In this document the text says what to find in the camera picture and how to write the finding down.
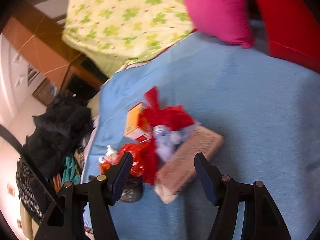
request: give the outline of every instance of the pile of clothes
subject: pile of clothes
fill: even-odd
[[[47,182],[59,191],[65,181],[80,182],[82,150],[93,130],[87,101],[60,92],[44,114],[34,116],[36,129],[23,146]],[[40,223],[50,198],[20,159],[16,181],[19,197],[30,216]]]

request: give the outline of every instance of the magenta cushion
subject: magenta cushion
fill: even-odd
[[[246,11],[247,0],[185,0],[195,27],[230,44],[248,49],[254,39]]]

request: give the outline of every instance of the teal cloth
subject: teal cloth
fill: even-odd
[[[69,180],[74,184],[80,183],[80,177],[76,173],[76,160],[73,156],[70,155],[66,157],[65,169],[62,177],[62,185]]]

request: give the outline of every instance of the red plastic panel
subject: red plastic panel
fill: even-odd
[[[302,0],[256,0],[266,25],[270,56],[320,73],[320,25]]]

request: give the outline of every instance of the bed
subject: bed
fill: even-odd
[[[262,180],[293,240],[306,239],[320,219],[320,76],[267,56],[265,33],[254,22],[256,46],[242,49],[193,33],[150,63],[116,73],[101,88],[100,119],[84,170],[99,174],[107,145],[119,149],[128,109],[153,86],[162,107],[183,104],[225,143],[211,163],[235,180]],[[120,239],[207,239],[217,208],[198,179],[170,204],[149,185],[136,203],[110,208]],[[240,239],[240,203],[234,239]],[[84,221],[91,226],[89,208]]]

